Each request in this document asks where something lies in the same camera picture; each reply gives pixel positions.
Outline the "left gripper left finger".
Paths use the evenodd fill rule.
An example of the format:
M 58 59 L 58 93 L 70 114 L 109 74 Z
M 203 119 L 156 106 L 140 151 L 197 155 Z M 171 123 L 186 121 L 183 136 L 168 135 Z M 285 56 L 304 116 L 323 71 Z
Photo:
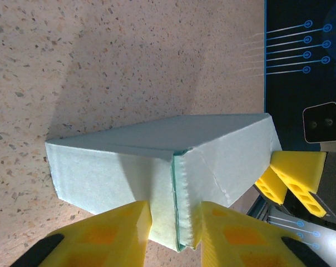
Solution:
M 13 266 L 143 266 L 152 225 L 149 203 L 130 204 L 57 229 Z

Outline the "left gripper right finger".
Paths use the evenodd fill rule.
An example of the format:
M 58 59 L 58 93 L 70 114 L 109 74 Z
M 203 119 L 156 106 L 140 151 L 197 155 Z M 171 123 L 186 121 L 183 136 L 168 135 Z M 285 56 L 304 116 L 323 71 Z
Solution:
M 323 266 L 323 259 L 290 231 L 214 202 L 201 203 L 202 266 Z

